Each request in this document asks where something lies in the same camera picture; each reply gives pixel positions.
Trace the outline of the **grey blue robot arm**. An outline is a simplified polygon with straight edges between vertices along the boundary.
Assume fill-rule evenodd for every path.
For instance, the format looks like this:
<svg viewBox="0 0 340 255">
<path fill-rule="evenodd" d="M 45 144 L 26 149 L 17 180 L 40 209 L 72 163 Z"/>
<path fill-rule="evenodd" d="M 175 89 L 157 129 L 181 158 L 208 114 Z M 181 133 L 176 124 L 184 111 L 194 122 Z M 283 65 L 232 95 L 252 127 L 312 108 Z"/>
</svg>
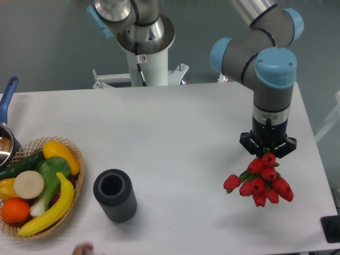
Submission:
<svg viewBox="0 0 340 255">
<path fill-rule="evenodd" d="M 299 12 L 275 1 L 233 1 L 233 6 L 251 31 L 239 40 L 216 41 L 210 64 L 253 91 L 252 128 L 241 134 L 242 146 L 252 155 L 271 152 L 283 158 L 296 149 L 286 133 L 297 68 L 288 47 L 304 22 Z M 175 30 L 160 13 L 159 1 L 94 1 L 87 13 L 103 36 L 115 36 L 125 50 L 134 87 L 170 84 L 167 51 Z"/>
</svg>

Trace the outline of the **person fingertip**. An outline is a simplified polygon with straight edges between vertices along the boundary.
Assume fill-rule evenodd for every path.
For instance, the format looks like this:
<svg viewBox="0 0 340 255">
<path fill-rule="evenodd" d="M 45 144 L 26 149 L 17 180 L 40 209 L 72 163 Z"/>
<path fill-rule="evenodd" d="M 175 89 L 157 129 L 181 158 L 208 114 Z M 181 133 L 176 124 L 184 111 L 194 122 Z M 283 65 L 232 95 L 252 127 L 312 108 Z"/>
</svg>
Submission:
<svg viewBox="0 0 340 255">
<path fill-rule="evenodd" d="M 78 244 L 72 251 L 72 255 L 92 255 L 94 254 L 94 246 L 91 243 Z"/>
</svg>

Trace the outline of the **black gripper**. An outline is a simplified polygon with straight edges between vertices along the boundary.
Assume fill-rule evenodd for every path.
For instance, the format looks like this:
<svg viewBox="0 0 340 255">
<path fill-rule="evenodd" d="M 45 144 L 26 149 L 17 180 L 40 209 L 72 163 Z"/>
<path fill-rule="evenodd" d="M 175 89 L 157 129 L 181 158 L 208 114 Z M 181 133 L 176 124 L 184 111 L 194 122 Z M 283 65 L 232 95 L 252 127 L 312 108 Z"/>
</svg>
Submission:
<svg viewBox="0 0 340 255">
<path fill-rule="evenodd" d="M 286 128 L 288 120 L 274 124 L 262 124 L 254 117 L 252 118 L 251 132 L 242 132 L 240 144 L 251 154 L 263 156 L 264 147 L 275 148 L 274 154 L 277 158 L 283 158 L 296 149 L 297 140 L 287 137 Z"/>
</svg>

